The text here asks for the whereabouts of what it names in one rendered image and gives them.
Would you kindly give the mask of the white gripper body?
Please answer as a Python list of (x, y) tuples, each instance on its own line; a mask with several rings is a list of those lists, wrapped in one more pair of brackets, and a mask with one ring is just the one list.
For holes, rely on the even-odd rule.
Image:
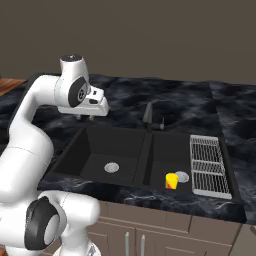
[(106, 116), (109, 112), (109, 105), (107, 99), (103, 98), (99, 104), (90, 105), (86, 101), (83, 101), (75, 108), (59, 107), (58, 111), (73, 115)]

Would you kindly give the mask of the black double basin sink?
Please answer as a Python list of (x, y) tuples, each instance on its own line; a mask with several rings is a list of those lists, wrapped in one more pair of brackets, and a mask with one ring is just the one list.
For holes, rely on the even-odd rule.
[[(186, 172), (189, 181), (179, 183), (174, 194), (196, 195), (192, 191), (190, 165), (190, 134), (147, 131), (117, 127), (84, 127), (80, 129), (56, 163), (52, 173), (78, 177), (87, 181), (124, 185), (167, 192), (165, 176), (177, 171)], [(241, 201), (240, 192), (225, 141), (217, 137), (234, 203)], [(119, 165), (115, 173), (107, 173), (109, 162)]]

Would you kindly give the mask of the grey sink drain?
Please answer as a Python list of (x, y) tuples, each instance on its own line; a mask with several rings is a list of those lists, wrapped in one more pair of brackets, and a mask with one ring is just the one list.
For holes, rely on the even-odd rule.
[(178, 176), (179, 183), (186, 183), (189, 181), (189, 175), (183, 171), (177, 171), (176, 175)]
[(107, 173), (115, 173), (119, 170), (119, 165), (115, 162), (109, 162), (104, 166), (104, 170)]

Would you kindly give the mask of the yellow and red cup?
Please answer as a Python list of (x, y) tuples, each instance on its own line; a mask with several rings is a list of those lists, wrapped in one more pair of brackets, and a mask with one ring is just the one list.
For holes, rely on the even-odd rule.
[(175, 173), (167, 173), (165, 176), (165, 188), (175, 190), (178, 184), (178, 175)]

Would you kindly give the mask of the beige cabinet panel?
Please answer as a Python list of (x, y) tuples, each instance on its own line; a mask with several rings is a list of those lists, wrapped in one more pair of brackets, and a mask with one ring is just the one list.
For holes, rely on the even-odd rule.
[(232, 245), (240, 227), (240, 223), (193, 216), (189, 234), (196, 239)]
[(101, 206), (104, 217), (189, 232), (190, 215), (103, 201)]

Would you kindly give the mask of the beige cabinet door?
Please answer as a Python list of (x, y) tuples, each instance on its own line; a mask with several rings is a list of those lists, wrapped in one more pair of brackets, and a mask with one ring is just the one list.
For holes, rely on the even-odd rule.
[(89, 237), (97, 245), (102, 256), (125, 256), (127, 231), (129, 232), (130, 256), (136, 256), (134, 228), (104, 222), (97, 222), (88, 227)]
[(143, 234), (145, 235), (145, 256), (229, 256), (231, 251), (229, 245), (137, 229), (137, 256), (140, 256)]

